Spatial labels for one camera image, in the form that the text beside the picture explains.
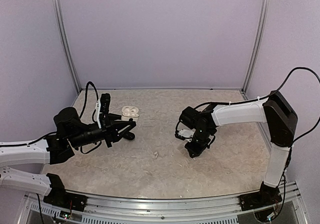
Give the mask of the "white earbud charging case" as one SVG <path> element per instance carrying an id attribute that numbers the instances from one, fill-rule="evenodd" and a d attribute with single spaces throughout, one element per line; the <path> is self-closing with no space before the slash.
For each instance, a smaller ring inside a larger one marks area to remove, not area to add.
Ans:
<path id="1" fill-rule="evenodd" d="M 135 106 L 123 106 L 122 107 L 122 115 L 121 120 L 122 121 L 138 121 L 139 119 L 139 108 Z"/>

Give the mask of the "black earbud charging case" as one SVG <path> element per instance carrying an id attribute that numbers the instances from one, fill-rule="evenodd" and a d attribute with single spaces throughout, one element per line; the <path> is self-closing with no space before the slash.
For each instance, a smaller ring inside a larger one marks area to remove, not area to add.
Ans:
<path id="1" fill-rule="evenodd" d="M 135 134 L 134 133 L 132 133 L 132 132 L 127 132 L 127 133 L 125 133 L 124 134 L 124 136 L 123 136 L 123 138 L 125 139 L 125 140 L 128 140 L 128 141 L 134 141 L 135 140 Z"/>

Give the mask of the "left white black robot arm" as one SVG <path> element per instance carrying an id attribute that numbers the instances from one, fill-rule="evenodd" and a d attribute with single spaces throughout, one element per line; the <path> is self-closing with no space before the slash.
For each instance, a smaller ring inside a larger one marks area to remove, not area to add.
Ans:
<path id="1" fill-rule="evenodd" d="M 0 152 L 0 185 L 2 188 L 16 189 L 49 196 L 59 206 L 70 201 L 70 195 L 56 174 L 32 174 L 13 169 L 13 165 L 38 163 L 55 165 L 65 163 L 74 156 L 74 151 L 89 144 L 107 147 L 121 139 L 134 140 L 131 130 L 139 119 L 138 109 L 132 106 L 122 108 L 122 114 L 109 113 L 108 109 L 97 114 L 95 123 L 81 121 L 74 107 L 62 109 L 54 117 L 56 131 L 33 140 L 22 142 L 2 142 Z"/>

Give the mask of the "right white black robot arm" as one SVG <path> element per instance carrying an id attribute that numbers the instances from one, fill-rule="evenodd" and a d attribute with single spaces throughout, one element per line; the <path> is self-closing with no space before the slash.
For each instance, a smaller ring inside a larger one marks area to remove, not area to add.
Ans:
<path id="1" fill-rule="evenodd" d="M 185 140 L 191 158 L 200 156 L 214 142 L 218 129 L 230 125 L 266 124 L 270 158 L 259 191 L 250 195 L 261 206 L 280 197 L 280 181 L 290 163 L 298 116 L 279 91 L 242 102 L 207 102 L 182 110 L 175 137 Z"/>

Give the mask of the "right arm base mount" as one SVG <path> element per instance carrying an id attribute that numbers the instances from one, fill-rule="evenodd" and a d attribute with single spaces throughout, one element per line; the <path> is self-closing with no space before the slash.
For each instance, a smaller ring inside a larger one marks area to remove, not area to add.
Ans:
<path id="1" fill-rule="evenodd" d="M 273 205 L 277 202 L 282 202 L 283 199 L 279 192 L 269 193 L 258 191 L 240 195 L 239 200 L 242 211 L 247 211 Z"/>

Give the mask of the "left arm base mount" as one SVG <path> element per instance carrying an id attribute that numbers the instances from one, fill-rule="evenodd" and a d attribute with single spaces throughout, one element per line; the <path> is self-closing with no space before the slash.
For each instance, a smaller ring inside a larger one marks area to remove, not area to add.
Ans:
<path id="1" fill-rule="evenodd" d="M 87 196 L 64 192 L 49 194 L 44 197 L 44 203 L 51 204 L 53 206 L 62 207 L 69 210 L 76 210 L 83 212 L 87 203 Z"/>

